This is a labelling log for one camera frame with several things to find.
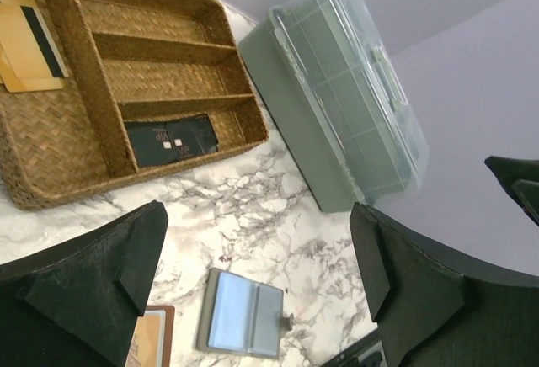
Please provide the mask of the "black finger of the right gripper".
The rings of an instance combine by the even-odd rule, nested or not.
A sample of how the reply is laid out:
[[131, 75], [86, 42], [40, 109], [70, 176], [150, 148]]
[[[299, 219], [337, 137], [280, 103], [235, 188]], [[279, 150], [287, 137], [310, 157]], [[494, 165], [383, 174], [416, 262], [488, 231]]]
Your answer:
[[505, 193], [538, 225], [538, 161], [490, 156], [484, 163]]

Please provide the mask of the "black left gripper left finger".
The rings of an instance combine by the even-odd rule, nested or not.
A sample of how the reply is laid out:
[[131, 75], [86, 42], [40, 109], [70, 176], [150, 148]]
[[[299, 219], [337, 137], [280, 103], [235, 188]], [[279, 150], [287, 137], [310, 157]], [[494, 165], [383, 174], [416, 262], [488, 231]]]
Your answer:
[[1, 266], [3, 366], [123, 366], [168, 229], [149, 202]]

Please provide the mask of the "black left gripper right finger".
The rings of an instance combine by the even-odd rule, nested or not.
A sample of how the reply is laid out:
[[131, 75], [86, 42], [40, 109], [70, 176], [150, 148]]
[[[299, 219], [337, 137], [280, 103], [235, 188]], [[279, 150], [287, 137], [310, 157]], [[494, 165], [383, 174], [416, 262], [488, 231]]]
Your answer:
[[484, 262], [357, 203], [350, 232], [390, 366], [536, 366], [538, 278]]

